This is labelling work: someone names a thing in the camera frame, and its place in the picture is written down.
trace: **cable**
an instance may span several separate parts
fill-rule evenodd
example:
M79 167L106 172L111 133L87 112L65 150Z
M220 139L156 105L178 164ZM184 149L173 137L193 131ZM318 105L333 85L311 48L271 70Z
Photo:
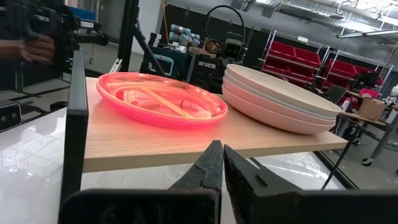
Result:
M364 145L357 145L357 146L368 146L368 145L372 144L372 142L373 142L373 139L371 140L371 142L369 142L369 143L367 143L367 144L364 144Z
M348 44L347 44L346 48L344 48L344 50L347 49L347 47L349 46L349 43L351 43L351 40L352 40L352 38L349 39Z
M203 23L203 28L204 28L204 30L205 30L206 36L207 36L210 40L215 40L215 41L217 41L216 39L211 38L210 35L209 35L209 33L207 32L207 21L210 19L210 13L213 12L214 10L218 9L218 8L221 8L221 7L225 7L225 8L227 8L227 9L230 9L230 10L234 11L234 12L239 16L239 19L241 20L242 28L243 28L243 43L246 43L246 28L245 28L245 26L244 26L244 21L243 21L242 15L241 15L236 9L232 8L231 6L227 6L227 5L219 5L219 6L216 6L216 7L214 7L213 9L210 9L209 12L207 12L206 19L204 20L204 23Z
M337 47L336 47L336 49L338 49L338 47L340 47L340 44L341 44L341 41L342 41L343 39L340 39L340 41L338 42L338 44L337 44Z
M167 7L169 4L167 3L167 0L166 0L166 3L163 3L163 0L160 0L160 1L162 2L162 5L163 5L164 29L165 29L165 31L166 31L166 40L167 40L167 43L168 43L168 42L169 42L169 32L167 31L166 7Z
M275 22L276 22L276 18L278 18L278 15L279 15L280 7L282 7L283 3L284 3L284 0L282 0L282 1L279 3L278 10L276 11L276 14L275 14L275 19L274 19L274 21L272 22L271 29L269 30L269 35L271 35L271 32L272 32L272 30L273 30L273 28L274 28L274 25L275 25Z

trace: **metal rack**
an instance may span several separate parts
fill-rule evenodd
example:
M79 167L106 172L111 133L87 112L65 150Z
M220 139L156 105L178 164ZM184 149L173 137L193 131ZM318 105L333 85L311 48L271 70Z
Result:
M340 56L344 56L344 57L348 57L348 58L352 58L352 59L358 60L358 61L360 61L360 62L366 62L366 63L372 64L372 65L375 65L376 68L374 69L374 71L377 71L378 68L379 68L381 65L383 65L383 69L380 71L380 75L382 74L382 72L383 72L384 69L388 69L388 71L387 71L386 76L383 78L383 83L382 83L382 85L381 85L381 86L377 86L377 90L378 90L378 91L381 90L381 88L384 86L386 80L388 79L389 75L391 74L392 68L394 67L393 65L388 65L388 64L385 64L385 63L381 63L381 62L378 62L378 61L376 61L376 60L373 60L373 59L370 59L370 58L366 58L366 57L362 57L362 56L359 56L359 55L355 55L355 54L352 54L352 53L349 53L349 52L344 52L344 51L342 51L342 50L330 50L330 51L328 52L328 55L329 55L329 54L335 54L335 56L334 56L334 58L333 58L333 62L331 63L331 68L333 68L333 66L334 66L334 64L335 64L335 62L336 62L336 59L337 59L337 57L338 57L339 55L340 55ZM328 79L329 75L334 75L334 76L337 76L337 77L340 77L340 78L345 78L345 79L351 80L351 81L354 80L354 78L350 78L350 77L346 77L346 76L344 76L344 75L339 75L339 74L330 72L330 70L331 70L331 69L329 69L329 71L328 71L328 73L326 74L325 77L321 76L319 73L315 76L314 82L316 82L316 80L319 79L319 78L325 80L325 81L323 82L322 86L320 87L320 89L323 88L323 86L324 86L326 80Z
M317 54L319 54L319 52L320 52L320 50L322 48L326 49L325 55L323 56L323 58L321 60L321 65L319 66L319 68L313 67L313 66L309 66L309 65L306 65L306 64L302 64L302 63L299 63L299 62L296 62L296 61L293 61L293 60L289 60L289 59L286 59L286 58L278 57L278 56L275 56L275 55L270 55L269 51L271 49L272 43L274 42L275 36L282 37L282 38L287 39L287 40L292 40L292 41L295 41L295 42L299 42L299 43L305 44L307 46L315 47L315 48L318 49L317 50ZM324 44L320 44L320 43L305 39L303 37L289 35L289 34L284 34L284 33L281 33L281 32L278 32L278 31L274 30L268 36L267 43L266 43L266 46L265 46L264 51L262 53L262 56L261 56L261 58L259 58L259 60L260 60L259 68L263 72L272 73L273 75L277 75L279 77L285 77L285 78L289 78L291 80L296 80L298 82L302 82L302 83L306 83L306 84L312 84L313 82L308 82L306 80L301 80L299 78L291 77L289 75L284 75L284 74L281 74L281 73L278 73L278 72L274 72L274 71L270 71L270 70L267 70L267 69L263 69L262 66L266 62L268 57L276 58L278 60L282 60L282 61L288 62L290 64L299 65L299 66L304 67L304 68L311 68L313 70L316 70L317 73L314 76L314 81L315 81L316 77L320 76L321 68L325 65L326 59L328 58L328 55L329 55L329 51L330 51L330 46L327 46L327 45L324 45Z

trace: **person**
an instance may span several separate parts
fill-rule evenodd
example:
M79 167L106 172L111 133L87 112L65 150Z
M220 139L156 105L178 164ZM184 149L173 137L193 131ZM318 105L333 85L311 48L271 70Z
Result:
M55 47L50 37L40 35L38 40L0 40L1 59L25 59L42 65L50 64Z

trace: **white plate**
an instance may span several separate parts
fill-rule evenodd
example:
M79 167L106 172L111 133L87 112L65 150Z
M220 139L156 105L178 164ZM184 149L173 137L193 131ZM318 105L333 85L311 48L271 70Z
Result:
M322 124L322 125L335 125L335 123L336 123L336 120L329 121L326 119L321 119L321 118L317 118L314 116L310 116L306 113L301 113L299 111L290 109L286 106L282 106L280 104L274 103L271 100L261 98L260 96L257 96L256 94L253 94L249 91L246 91L246 90L230 83L225 78L223 80L223 87L226 90L230 91L232 94L234 94L244 100L247 100L250 103L253 103L253 104L260 106L262 108L265 108L267 110L271 110L273 112L280 113L282 115L285 115L285 116L288 116L291 118L299 119L301 121L306 121L306 122L314 123L314 124Z
M263 93L263 92L260 92L260 91L258 91L258 90L256 90L256 89L254 89L254 88L251 88L250 86L244 84L243 82L241 82L241 81L239 81L239 80L233 78L231 75L229 75L229 74L227 73L227 71L225 71L224 79L227 80L227 81L229 81L230 83L232 83L232 84L234 84L234 85L236 85L236 86L242 88L243 90L246 90L246 91L248 91L248 92L250 92L250 93L253 93L253 94L257 95L257 96L260 96L261 98L264 98L264 99L267 99L267 100L272 101L272 102L274 102L274 103L277 103L277 104L279 104L279 105L281 105L281 106L284 106L284 107L293 109L293 110L295 110L295 111L299 111L299 112L301 112L301 113L308 114L308 115L310 115L310 116L314 116L314 117L316 117L316 118L325 119L325 120L328 120L328 121L334 121L334 120L336 120L336 116L334 116L334 117L327 117L327 116L322 116L322 115L319 115L319 114L316 114L316 113L312 113L312 112L309 112L309 111L307 111L307 110L304 110L304 109L298 108L298 107L296 107L296 106L290 105L290 104L288 104L288 103L285 103L285 102L283 102L283 101L280 101L280 100L278 100L278 99L276 99L276 98L274 98L274 97L272 97L272 96L269 96L269 95L267 95L267 94L265 94L265 93Z
M229 64L225 72L258 91L312 113L332 118L341 112L338 106L310 91L251 68Z
M313 124L291 118L250 103L226 90L225 87L222 87L222 89L226 100L235 109L248 115L249 117L276 128L300 134L319 134L330 130L334 126Z

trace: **chair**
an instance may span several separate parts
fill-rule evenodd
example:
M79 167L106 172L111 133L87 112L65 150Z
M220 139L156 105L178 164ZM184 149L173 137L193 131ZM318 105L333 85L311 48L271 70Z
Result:
M329 90L325 93L325 98L330 102L337 104L340 101L341 97L343 97L344 94L346 94L346 92L347 92L346 88L337 85L332 85L329 88Z

